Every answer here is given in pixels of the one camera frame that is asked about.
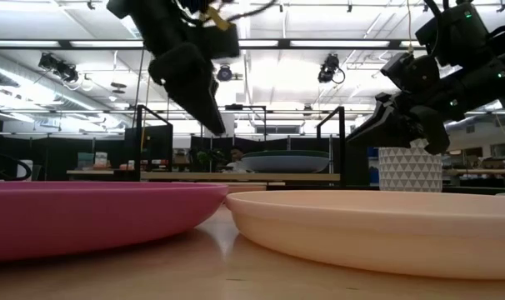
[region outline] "ceiling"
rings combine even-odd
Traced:
[[[223,8],[222,15],[229,16],[256,8],[267,0],[240,0]],[[256,16],[238,21],[240,38],[395,38],[409,39],[409,28],[414,33],[432,17],[423,11],[423,0],[280,0],[275,7]],[[132,39],[138,32],[132,22],[119,20],[106,8],[104,1],[92,1],[90,10],[86,1],[80,0],[0,0],[0,38],[7,39]],[[505,24],[505,11],[496,12],[499,1],[480,0],[477,6],[488,30]],[[42,53],[50,52],[58,58],[75,64],[86,81],[67,85],[77,95],[91,99],[108,108],[124,109],[128,104],[148,101],[150,108],[167,109],[165,90],[154,82],[149,83],[147,68],[149,52],[118,51],[114,64],[114,51],[39,51],[0,50],[0,56],[42,74],[38,61]],[[394,85],[378,72],[394,52],[389,51],[337,51],[346,81],[320,84],[319,66],[332,51],[328,50],[247,50],[240,58],[219,60],[230,64],[234,73],[247,73],[249,90],[243,80],[222,82],[216,95],[220,105],[235,103],[237,94],[253,105],[267,105],[271,109],[303,109],[313,104],[314,109],[372,110],[374,96],[392,92]],[[138,74],[142,81],[138,86]],[[56,83],[52,74],[45,74]],[[110,83],[127,85],[125,93],[116,95],[112,102]],[[172,102],[171,109],[179,109]]]

